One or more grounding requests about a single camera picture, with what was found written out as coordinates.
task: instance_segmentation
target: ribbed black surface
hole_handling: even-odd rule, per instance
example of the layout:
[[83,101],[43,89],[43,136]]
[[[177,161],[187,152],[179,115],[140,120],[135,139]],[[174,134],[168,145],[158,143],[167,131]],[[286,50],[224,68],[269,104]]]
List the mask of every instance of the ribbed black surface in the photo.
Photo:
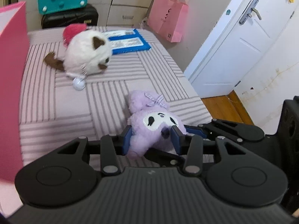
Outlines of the ribbed black surface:
[[88,198],[61,209],[23,206],[13,224],[287,224],[278,205],[243,209],[222,203],[176,168],[126,168],[104,178]]

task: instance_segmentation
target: bed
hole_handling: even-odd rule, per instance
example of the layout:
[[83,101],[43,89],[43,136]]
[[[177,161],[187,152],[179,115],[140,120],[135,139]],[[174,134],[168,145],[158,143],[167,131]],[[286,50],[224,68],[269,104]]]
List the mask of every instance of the bed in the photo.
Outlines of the bed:
[[[118,27],[92,27],[109,31]],[[29,33],[30,47],[24,69],[19,103],[19,130],[23,164],[27,165],[78,137],[89,140],[118,134],[130,116],[127,95],[131,90],[154,90],[170,103],[170,111],[184,124],[208,123],[211,115],[158,39],[139,30],[151,45],[149,51],[113,55],[104,75],[87,78],[84,90],[76,91],[72,80],[43,62],[50,51],[63,57],[63,28]],[[100,168],[97,155],[90,165]],[[145,158],[119,157],[125,166],[155,166]]]

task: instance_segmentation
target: red fluffy object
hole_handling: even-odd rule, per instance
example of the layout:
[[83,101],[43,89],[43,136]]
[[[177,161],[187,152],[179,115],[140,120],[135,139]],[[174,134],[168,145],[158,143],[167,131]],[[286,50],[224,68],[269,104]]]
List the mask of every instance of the red fluffy object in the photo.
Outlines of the red fluffy object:
[[86,24],[70,24],[69,26],[67,26],[62,33],[64,46],[68,47],[72,38],[75,35],[85,31],[86,29],[87,29]]

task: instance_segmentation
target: plaid bow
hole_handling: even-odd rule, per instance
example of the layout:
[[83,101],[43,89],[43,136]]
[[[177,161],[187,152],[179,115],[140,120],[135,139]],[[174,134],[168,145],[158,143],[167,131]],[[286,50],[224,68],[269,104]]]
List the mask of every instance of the plaid bow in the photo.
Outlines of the plaid bow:
[[153,107],[153,106],[155,106],[155,104],[157,104],[157,105],[159,105],[159,106],[161,106],[163,108],[166,108],[166,105],[164,103],[162,103],[162,101],[164,100],[163,95],[159,95],[157,99],[153,98],[150,94],[147,94],[147,93],[144,93],[144,95],[148,99],[150,99],[150,100],[153,101],[153,102],[147,104],[148,107]]

